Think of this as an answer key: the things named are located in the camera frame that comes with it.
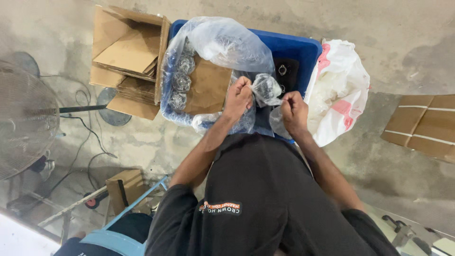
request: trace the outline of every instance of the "fan grille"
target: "fan grille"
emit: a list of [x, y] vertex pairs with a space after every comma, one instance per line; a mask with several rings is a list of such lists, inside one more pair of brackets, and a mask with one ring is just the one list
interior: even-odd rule
[[0, 61], [0, 180], [25, 170], [50, 147], [59, 127], [51, 88]]

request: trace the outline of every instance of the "person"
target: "person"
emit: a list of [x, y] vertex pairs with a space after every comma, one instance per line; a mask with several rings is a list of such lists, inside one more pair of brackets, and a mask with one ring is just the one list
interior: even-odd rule
[[250, 85], [241, 77], [229, 88], [222, 115], [176, 169], [145, 255], [399, 255], [307, 131], [299, 92], [284, 95], [281, 112], [311, 171], [287, 141], [227, 136], [252, 105]]
[[[147, 240], [152, 219], [145, 213], [129, 213], [107, 230], [126, 235], [142, 244]], [[85, 236], [85, 232], [78, 232], [74, 237], [68, 239], [54, 256], [122, 256], [102, 246], [80, 243]]]

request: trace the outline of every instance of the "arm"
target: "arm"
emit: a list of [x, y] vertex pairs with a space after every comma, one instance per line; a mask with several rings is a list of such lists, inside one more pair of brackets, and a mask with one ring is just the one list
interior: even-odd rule
[[240, 77], [227, 93], [226, 105], [220, 118], [206, 132], [201, 141], [177, 167], [169, 187], [186, 184], [195, 189], [205, 179], [221, 143], [245, 108], [252, 105], [251, 80]]
[[363, 204], [352, 186], [308, 132], [308, 105], [303, 102], [299, 92], [289, 92], [283, 97], [281, 112], [286, 130], [307, 158], [314, 178], [322, 190], [341, 209], [364, 211]]

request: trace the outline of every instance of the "blue plastic chair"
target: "blue plastic chair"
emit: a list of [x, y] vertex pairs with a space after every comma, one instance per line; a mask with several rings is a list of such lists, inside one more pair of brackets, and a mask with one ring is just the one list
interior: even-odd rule
[[115, 217], [111, 222], [109, 222], [106, 226], [104, 226], [100, 230], [94, 230], [90, 234], [88, 234], [84, 239], [80, 241], [80, 243], [86, 244], [93, 244], [97, 246], [102, 246], [104, 248], [113, 250], [123, 256], [139, 256], [144, 255], [145, 246], [147, 241], [143, 244], [139, 243], [138, 241], [113, 231], [107, 230], [110, 228], [114, 223], [117, 222], [125, 213], [131, 210], [134, 206], [136, 206], [140, 201], [142, 201], [148, 194], [150, 194], [154, 189], [156, 189], [159, 185], [163, 186], [165, 190], [167, 190], [164, 181], [167, 179], [167, 175], [164, 176], [158, 183], [156, 183], [153, 187], [151, 187], [147, 192], [141, 195], [134, 203], [130, 206], [126, 207], [123, 212], [121, 212], [117, 217]]

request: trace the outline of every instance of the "packing tape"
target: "packing tape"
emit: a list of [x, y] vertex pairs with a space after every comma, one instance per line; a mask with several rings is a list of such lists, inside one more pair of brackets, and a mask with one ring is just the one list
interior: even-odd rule
[[400, 132], [390, 131], [390, 130], [384, 130], [384, 131], [388, 132], [388, 133], [395, 133], [395, 134], [400, 134], [400, 135], [412, 137], [412, 134], [409, 134], [409, 133], [400, 133]]
[[449, 144], [449, 145], [455, 145], [455, 142], [450, 142], [450, 141], [446, 141], [446, 140], [442, 140], [442, 139], [438, 139], [438, 138], [432, 138], [432, 137], [428, 137], [428, 136], [424, 136], [424, 135], [400, 133], [400, 132], [390, 131], [390, 130], [384, 130], [384, 131], [388, 132], [388, 133], [395, 133], [395, 134], [400, 134], [400, 135], [409, 136], [409, 137], [414, 136], [414, 137], [425, 138], [425, 139], [429, 139], [429, 140], [433, 140], [433, 141], [437, 141], [437, 142], [441, 142], [441, 143], [445, 143], [445, 144]]
[[439, 110], [439, 111], [455, 111], [455, 108], [429, 108], [427, 106], [417, 106], [417, 105], [401, 105], [399, 108], [427, 108], [428, 110]]
[[401, 105], [399, 108], [428, 108], [427, 106], [417, 106], [417, 105]]

